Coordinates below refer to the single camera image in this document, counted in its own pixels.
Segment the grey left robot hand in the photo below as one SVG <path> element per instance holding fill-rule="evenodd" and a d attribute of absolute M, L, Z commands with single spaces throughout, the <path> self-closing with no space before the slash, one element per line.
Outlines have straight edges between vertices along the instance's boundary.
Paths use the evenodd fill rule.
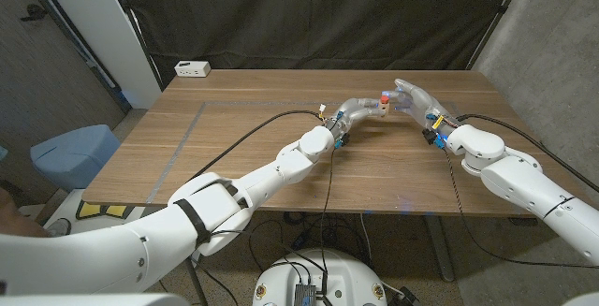
<path fill-rule="evenodd" d="M 384 117 L 388 108 L 380 105 L 376 98 L 350 98 L 327 120 L 325 127 L 331 132 L 335 140 L 348 133 L 353 124 L 367 117 Z"/>

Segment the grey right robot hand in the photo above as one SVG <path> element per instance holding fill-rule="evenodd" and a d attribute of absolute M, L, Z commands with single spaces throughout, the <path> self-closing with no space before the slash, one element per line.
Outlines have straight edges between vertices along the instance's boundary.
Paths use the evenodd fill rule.
<path fill-rule="evenodd" d="M 423 128 L 442 136 L 449 136 L 460 123 L 450 115 L 438 100 L 407 80 L 395 79 L 396 88 L 387 91 L 390 106 L 411 116 Z"/>

